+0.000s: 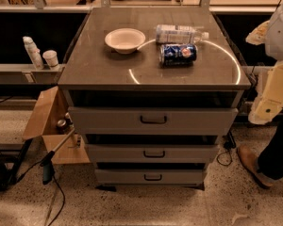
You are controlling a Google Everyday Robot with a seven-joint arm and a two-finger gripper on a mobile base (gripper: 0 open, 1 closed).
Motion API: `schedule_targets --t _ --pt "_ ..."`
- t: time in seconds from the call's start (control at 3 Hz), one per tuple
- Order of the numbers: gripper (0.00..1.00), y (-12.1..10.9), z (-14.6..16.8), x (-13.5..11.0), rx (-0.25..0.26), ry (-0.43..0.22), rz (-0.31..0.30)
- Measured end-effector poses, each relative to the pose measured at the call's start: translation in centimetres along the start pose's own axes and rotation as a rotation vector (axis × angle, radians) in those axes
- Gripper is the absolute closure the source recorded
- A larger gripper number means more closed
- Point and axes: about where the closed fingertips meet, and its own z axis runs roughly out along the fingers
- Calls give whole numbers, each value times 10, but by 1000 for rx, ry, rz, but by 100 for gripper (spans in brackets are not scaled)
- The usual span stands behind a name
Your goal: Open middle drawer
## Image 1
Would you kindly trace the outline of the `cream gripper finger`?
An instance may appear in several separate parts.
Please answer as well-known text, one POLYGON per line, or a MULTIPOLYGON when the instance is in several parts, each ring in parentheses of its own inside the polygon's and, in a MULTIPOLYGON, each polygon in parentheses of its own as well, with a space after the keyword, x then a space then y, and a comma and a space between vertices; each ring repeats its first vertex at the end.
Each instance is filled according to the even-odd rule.
POLYGON ((269 21, 265 21, 257 26, 252 32, 248 34, 245 41, 253 44, 260 45, 264 42, 267 33, 269 21))
POLYGON ((259 75, 257 92, 248 120, 253 124, 266 124, 283 109, 283 61, 277 61, 259 75))

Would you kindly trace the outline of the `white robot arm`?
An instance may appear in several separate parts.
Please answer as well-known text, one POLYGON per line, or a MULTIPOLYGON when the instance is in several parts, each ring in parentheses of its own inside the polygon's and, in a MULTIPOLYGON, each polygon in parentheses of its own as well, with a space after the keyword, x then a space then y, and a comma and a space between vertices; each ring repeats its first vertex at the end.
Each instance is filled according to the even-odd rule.
POLYGON ((268 57, 276 64, 258 79, 258 96, 251 106, 248 120, 265 124, 283 108, 283 3, 271 18, 256 27, 245 39, 253 45, 263 44, 268 57))

